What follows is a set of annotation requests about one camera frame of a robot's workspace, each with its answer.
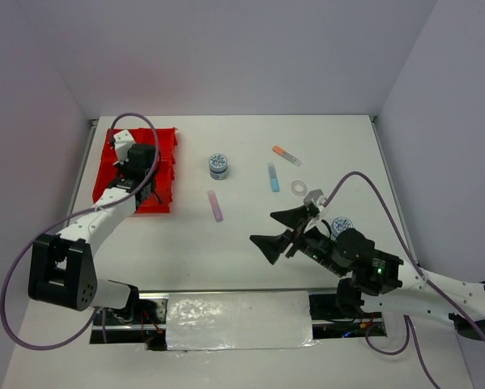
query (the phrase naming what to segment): small jar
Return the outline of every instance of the small jar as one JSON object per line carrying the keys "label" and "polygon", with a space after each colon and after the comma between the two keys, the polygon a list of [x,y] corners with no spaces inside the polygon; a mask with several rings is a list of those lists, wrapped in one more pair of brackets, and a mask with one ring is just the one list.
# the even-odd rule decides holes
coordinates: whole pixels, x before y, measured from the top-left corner
{"label": "small jar", "polygon": [[228,158],[224,154],[214,154],[209,159],[210,175],[214,180],[223,180],[228,176]]}

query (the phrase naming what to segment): orange cap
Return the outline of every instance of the orange cap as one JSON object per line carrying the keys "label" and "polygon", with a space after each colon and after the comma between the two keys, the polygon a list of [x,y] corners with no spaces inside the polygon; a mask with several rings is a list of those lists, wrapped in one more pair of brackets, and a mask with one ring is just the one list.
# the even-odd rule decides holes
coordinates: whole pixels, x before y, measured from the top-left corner
{"label": "orange cap", "polygon": [[274,146],[273,151],[277,153],[279,156],[281,156],[285,152],[285,150],[283,150],[281,147],[278,147],[278,146]]}

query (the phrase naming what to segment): tape roll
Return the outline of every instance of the tape roll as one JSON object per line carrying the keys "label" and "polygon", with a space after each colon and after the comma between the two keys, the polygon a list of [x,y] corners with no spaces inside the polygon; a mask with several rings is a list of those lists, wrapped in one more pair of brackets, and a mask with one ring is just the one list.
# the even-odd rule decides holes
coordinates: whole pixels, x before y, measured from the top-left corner
{"label": "tape roll", "polygon": [[291,184],[291,192],[296,196],[305,196],[307,194],[307,186],[303,181],[293,181]]}

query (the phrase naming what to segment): black bracket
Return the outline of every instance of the black bracket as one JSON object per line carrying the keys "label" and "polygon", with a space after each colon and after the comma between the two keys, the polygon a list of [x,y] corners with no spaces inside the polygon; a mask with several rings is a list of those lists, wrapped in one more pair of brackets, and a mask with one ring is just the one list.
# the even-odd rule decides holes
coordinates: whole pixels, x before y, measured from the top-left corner
{"label": "black bracket", "polygon": [[345,315],[356,317],[363,314],[361,306],[364,301],[361,299],[361,292],[351,285],[348,278],[344,278],[338,283],[338,292],[336,294],[336,306]]}
{"label": "black bracket", "polygon": [[[462,316],[459,316],[457,314],[449,314],[449,319],[453,320],[454,328],[459,335],[472,340],[481,340],[476,330]],[[475,323],[485,334],[485,319],[478,320]]]}
{"label": "black bracket", "polygon": [[[66,268],[58,266],[66,262]],[[32,247],[28,296],[33,300],[85,310],[96,294],[91,247],[59,236],[40,235]]]}

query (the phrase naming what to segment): orange-capped tube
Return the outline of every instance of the orange-capped tube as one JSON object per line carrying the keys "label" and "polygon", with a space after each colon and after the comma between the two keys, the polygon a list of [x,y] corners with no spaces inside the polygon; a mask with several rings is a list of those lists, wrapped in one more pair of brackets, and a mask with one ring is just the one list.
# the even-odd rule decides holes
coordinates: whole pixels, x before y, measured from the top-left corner
{"label": "orange-capped tube", "polygon": [[285,158],[286,160],[288,160],[289,162],[291,162],[292,164],[294,164],[296,166],[300,166],[301,165],[301,160],[299,160],[295,156],[292,156],[291,154],[289,154],[288,152],[286,152],[285,150],[283,150],[281,147],[274,146],[273,147],[273,151],[275,153],[277,153],[279,156],[282,156],[283,158]]}

